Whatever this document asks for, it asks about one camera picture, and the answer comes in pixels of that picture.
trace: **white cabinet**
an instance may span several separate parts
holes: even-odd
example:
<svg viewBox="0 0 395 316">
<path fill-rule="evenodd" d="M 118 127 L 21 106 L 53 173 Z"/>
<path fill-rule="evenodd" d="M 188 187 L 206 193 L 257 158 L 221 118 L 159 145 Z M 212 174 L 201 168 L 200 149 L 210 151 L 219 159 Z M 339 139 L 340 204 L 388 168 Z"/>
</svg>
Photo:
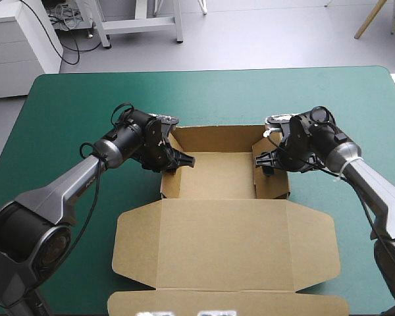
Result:
<svg viewBox="0 0 395 316">
<path fill-rule="evenodd" d="M 31 6 L 62 55 L 63 48 L 40 0 L 25 0 Z M 28 94 L 41 74 L 56 74 L 57 56 L 37 18 L 18 0 L 0 2 L 0 97 Z"/>
</svg>

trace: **brown cardboard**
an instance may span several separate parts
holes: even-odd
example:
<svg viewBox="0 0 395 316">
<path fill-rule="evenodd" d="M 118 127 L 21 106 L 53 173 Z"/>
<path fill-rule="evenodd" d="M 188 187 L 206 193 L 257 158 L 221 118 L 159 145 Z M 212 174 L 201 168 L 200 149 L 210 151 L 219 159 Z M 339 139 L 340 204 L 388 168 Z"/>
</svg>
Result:
<svg viewBox="0 0 395 316">
<path fill-rule="evenodd" d="M 332 218 L 286 200 L 163 199 L 131 210 L 118 219 L 113 269 L 156 290 L 113 294 L 110 316 L 348 314 L 341 298 L 295 293 L 340 264 Z"/>
<path fill-rule="evenodd" d="M 139 291 L 117 292 L 109 299 L 110 316 L 141 311 L 173 311 L 197 316 L 203 310 L 235 310 L 238 316 L 343 316 L 346 302 L 337 296 L 266 292 Z"/>
<path fill-rule="evenodd" d="M 264 126 L 191 126 L 172 132 L 173 147 L 196 158 L 194 168 L 165 173 L 165 198 L 275 199 L 287 198 L 290 187 L 284 171 L 267 178 L 255 168 L 254 157 L 274 145 L 263 138 Z M 273 135 L 279 143 L 279 134 Z"/>
</svg>

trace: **cabinet drawer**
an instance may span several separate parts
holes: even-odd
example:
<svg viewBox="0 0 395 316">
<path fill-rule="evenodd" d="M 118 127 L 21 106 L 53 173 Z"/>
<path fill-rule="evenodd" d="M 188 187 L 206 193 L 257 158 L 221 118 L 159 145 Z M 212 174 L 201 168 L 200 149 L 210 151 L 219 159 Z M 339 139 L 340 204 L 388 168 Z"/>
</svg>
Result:
<svg viewBox="0 0 395 316">
<path fill-rule="evenodd" d="M 24 32 L 17 21 L 0 22 L 0 43 L 26 41 Z"/>
<path fill-rule="evenodd" d="M 17 61 L 35 61 L 37 57 L 27 41 L 0 44 L 0 64 Z"/>
<path fill-rule="evenodd" d="M 35 78 L 43 73 L 38 61 L 0 64 L 0 97 L 27 95 Z"/>
</svg>

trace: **gray robot arm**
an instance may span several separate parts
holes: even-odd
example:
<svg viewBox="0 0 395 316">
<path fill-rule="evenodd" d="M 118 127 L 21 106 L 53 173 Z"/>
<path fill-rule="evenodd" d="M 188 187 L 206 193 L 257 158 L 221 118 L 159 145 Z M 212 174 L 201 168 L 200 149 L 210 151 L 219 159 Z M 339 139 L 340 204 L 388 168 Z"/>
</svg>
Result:
<svg viewBox="0 0 395 316">
<path fill-rule="evenodd" d="M 8 315 L 52 315 L 38 286 L 76 245 L 80 236 L 70 244 L 70 227 L 76 224 L 74 205 L 95 181 L 99 184 L 102 173 L 129 158 L 155 172 L 194 165 L 193 157 L 172 148 L 169 142 L 177 123 L 177 118 L 129 107 L 113 128 L 91 145 L 91 155 L 47 186 L 18 195 L 0 210 L 0 305 Z"/>
<path fill-rule="evenodd" d="M 378 239 L 375 259 L 395 299 L 395 186 L 364 162 L 360 147 L 336 126 L 325 107 L 298 115 L 267 117 L 265 126 L 265 137 L 276 148 L 262 153 L 255 163 L 267 176 L 274 169 L 338 174 L 351 184 L 363 206 L 367 204 L 374 212 L 371 239 Z M 271 140 L 271 132 L 282 132 L 279 144 Z M 395 315 L 395 307 L 385 315 Z"/>
</svg>

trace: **green table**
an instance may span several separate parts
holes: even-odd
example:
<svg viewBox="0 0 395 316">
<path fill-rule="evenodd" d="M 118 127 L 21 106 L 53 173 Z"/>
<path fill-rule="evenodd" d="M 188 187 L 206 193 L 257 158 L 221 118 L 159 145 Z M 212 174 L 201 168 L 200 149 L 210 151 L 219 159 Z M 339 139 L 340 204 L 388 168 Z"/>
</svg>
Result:
<svg viewBox="0 0 395 316">
<path fill-rule="evenodd" d="M 108 131 L 111 111 L 124 101 L 177 116 L 181 125 L 262 124 L 268 115 L 326 105 L 361 145 L 365 160 L 395 184 L 395 85 L 381 67 L 58 74 L 36 80 L 1 155 L 0 206 L 77 163 L 78 146 Z M 147 288 L 112 271 L 113 242 L 117 217 L 159 199 L 159 182 L 159 174 L 135 161 L 104 174 L 84 238 L 41 287 L 56 313 L 105 313 L 111 293 Z M 291 174 L 290 182 L 292 201 L 335 218 L 342 262 L 338 278 L 304 292 L 343 296 L 353 314 L 390 307 L 369 225 L 352 189 L 320 172 Z M 79 223 L 92 191 L 76 207 Z"/>
</svg>

